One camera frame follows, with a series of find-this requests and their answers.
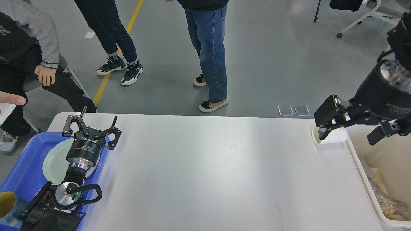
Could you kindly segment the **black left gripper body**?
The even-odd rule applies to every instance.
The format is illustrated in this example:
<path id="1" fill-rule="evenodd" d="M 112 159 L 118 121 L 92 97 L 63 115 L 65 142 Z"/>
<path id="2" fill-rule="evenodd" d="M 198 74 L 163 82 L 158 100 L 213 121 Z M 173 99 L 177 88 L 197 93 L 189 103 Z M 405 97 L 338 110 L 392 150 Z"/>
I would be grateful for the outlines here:
<path id="1" fill-rule="evenodd" d="M 95 167 L 100 159 L 101 149 L 104 146 L 104 138 L 92 140 L 90 138 L 74 138 L 74 141 L 66 156 L 70 167 L 82 169 Z"/>

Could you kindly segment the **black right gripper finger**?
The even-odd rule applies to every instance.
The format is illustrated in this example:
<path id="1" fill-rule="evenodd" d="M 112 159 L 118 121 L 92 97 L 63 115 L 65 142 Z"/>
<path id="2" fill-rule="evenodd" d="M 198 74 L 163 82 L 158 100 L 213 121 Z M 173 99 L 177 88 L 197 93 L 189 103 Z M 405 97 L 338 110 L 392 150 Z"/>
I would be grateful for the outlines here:
<path id="1" fill-rule="evenodd" d="M 333 94 L 327 97 L 314 113 L 320 140 L 325 140 L 332 130 L 354 125 L 351 119 L 345 117 L 351 106 L 349 101 L 340 100 L 337 95 Z"/>
<path id="2" fill-rule="evenodd" d="M 368 143 L 374 146 L 384 137 L 391 137 L 395 134 L 400 136 L 407 136 L 411 133 L 411 119 L 410 117 L 395 120 L 389 123 L 387 120 L 381 121 L 380 126 L 376 127 L 371 133 L 367 135 Z"/>

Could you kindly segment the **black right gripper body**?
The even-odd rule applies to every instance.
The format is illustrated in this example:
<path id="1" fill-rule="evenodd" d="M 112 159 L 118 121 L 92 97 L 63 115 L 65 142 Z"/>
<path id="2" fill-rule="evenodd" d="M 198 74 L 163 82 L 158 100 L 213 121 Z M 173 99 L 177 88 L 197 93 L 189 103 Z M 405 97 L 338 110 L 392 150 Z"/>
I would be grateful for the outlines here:
<path id="1" fill-rule="evenodd" d="M 410 71 L 399 60 L 378 62 L 349 102 L 350 124 L 377 125 L 410 117 Z"/>

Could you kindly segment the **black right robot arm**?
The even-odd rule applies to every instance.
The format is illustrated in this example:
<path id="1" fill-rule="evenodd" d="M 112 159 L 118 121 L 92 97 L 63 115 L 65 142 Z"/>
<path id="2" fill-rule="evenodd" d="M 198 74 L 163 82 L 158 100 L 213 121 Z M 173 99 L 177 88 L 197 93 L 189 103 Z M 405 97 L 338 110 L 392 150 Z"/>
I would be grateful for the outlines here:
<path id="1" fill-rule="evenodd" d="M 330 95 L 314 113 L 317 143 L 339 128 L 356 124 L 374 125 L 367 135 L 373 146 L 384 137 L 406 136 L 411 131 L 411 32 L 410 12 L 405 12 L 388 32 L 391 49 L 383 52 L 376 66 L 348 101 Z"/>

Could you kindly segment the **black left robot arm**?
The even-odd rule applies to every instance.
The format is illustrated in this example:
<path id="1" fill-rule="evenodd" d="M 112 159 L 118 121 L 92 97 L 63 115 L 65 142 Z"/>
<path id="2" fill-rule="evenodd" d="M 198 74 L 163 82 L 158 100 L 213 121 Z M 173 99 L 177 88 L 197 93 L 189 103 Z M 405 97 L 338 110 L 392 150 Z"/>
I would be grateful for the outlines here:
<path id="1" fill-rule="evenodd" d="M 21 231 L 76 231 L 86 215 L 80 209 L 102 198 L 101 187 L 86 180 L 96 170 L 103 147 L 113 150 L 122 132 L 116 127 L 116 116 L 106 130 L 88 127 L 85 111 L 69 115 L 63 127 L 63 137 L 73 137 L 66 175 L 60 184 L 48 181 L 23 209 L 18 218 Z"/>

